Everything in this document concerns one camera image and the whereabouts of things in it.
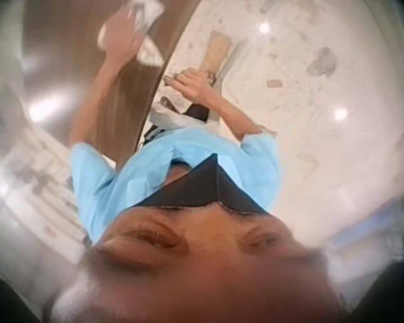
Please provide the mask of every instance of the hand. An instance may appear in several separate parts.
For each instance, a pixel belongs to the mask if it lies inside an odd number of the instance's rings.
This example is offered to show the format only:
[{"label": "hand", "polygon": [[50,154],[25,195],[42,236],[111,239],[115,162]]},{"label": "hand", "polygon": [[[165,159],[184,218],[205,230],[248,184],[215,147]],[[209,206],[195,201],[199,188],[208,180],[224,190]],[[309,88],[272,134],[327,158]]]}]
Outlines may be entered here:
[{"label": "hand", "polygon": [[164,81],[166,85],[170,85],[192,103],[215,109],[213,102],[219,97],[219,94],[209,86],[206,73],[186,69],[173,78],[165,76]]},{"label": "hand", "polygon": [[122,6],[106,22],[106,62],[121,68],[136,56],[145,32],[135,30],[135,12],[128,5]]}]

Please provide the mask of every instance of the light blue shirt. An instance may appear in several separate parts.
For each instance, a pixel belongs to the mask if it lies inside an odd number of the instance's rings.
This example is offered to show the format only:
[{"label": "light blue shirt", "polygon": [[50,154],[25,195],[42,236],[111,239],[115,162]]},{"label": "light blue shirt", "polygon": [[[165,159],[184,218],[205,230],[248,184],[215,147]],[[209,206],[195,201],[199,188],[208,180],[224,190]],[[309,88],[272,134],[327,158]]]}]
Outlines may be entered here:
[{"label": "light blue shirt", "polygon": [[132,156],[120,172],[86,143],[73,146],[71,163],[79,219],[96,243],[116,216],[156,192],[172,160],[194,168],[210,155],[235,184],[269,210],[279,190],[273,137],[246,135],[241,146],[201,129],[166,131]]}]

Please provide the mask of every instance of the white tiled floor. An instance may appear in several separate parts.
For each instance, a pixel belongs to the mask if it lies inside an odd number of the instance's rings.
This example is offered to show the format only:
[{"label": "white tiled floor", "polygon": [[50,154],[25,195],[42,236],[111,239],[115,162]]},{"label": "white tiled floor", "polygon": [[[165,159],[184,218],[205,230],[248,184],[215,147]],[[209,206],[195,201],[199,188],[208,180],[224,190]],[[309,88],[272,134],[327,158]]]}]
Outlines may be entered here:
[{"label": "white tiled floor", "polygon": [[[262,4],[202,1],[166,73],[197,68],[212,30],[234,45],[249,40],[223,95],[279,133],[283,188],[273,212],[299,240],[322,244],[404,191],[403,75],[363,1],[277,1],[266,15]],[[335,70],[311,76],[323,48]],[[283,86],[268,88],[272,79]],[[181,111],[189,105],[170,88],[163,95]]]}]

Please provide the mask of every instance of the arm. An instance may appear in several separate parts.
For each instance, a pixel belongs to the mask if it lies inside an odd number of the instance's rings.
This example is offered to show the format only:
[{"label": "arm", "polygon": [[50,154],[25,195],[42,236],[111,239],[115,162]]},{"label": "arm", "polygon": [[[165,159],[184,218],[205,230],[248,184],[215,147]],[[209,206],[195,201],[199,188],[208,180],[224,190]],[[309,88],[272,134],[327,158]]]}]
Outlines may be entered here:
[{"label": "arm", "polygon": [[262,133],[243,111],[233,106],[209,86],[204,73],[187,69],[174,78],[165,77],[165,82],[191,102],[217,112],[237,140],[241,141],[245,135]]},{"label": "arm", "polygon": [[143,33],[135,31],[135,16],[129,17],[129,7],[121,7],[106,23],[106,58],[94,84],[73,119],[69,146],[90,141],[90,133],[120,70],[137,54]]}]

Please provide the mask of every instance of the sleeve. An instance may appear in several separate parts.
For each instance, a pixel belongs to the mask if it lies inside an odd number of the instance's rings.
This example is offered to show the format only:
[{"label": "sleeve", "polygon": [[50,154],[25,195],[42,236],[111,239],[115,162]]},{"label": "sleeve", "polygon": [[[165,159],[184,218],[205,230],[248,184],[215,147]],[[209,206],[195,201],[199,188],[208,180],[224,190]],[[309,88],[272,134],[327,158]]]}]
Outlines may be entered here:
[{"label": "sleeve", "polygon": [[71,167],[79,220],[91,237],[98,198],[116,173],[99,152],[87,143],[73,146]]},{"label": "sleeve", "polygon": [[250,156],[267,158],[275,169],[279,169],[277,143],[269,133],[245,135],[241,142],[241,149]]},{"label": "sleeve", "polygon": [[251,178],[246,179],[247,192],[264,209],[271,210],[281,184],[277,145],[272,135],[246,135],[241,150],[251,158],[248,167]]}]

